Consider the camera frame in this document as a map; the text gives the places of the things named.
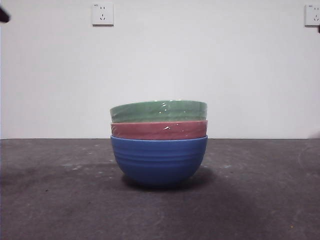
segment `blue bowl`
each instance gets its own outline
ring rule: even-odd
[[[169,186],[191,177],[199,168],[208,136],[184,140],[136,140],[111,136],[120,169],[146,186]]]

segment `ceramic bowl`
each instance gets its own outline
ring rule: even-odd
[[[130,103],[110,110],[113,123],[203,121],[207,104],[200,101],[164,100]]]
[[[207,135],[207,120],[112,123],[114,137],[138,140],[198,139]]]
[[[111,136],[120,169],[146,186],[171,186],[191,177],[199,168],[208,136],[185,140],[135,140]]]

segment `gray table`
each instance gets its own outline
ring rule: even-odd
[[[1,141],[2,240],[319,240],[320,139],[210,139],[174,189],[123,176],[108,139]]]

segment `red bowl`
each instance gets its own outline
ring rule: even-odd
[[[207,120],[111,123],[114,137],[139,140],[198,139],[207,135]]]

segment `wall socket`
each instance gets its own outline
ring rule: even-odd
[[[112,2],[99,2],[92,5],[92,25],[114,25],[114,4]]]
[[[320,5],[309,4],[304,6],[304,25],[317,27],[320,25]]]

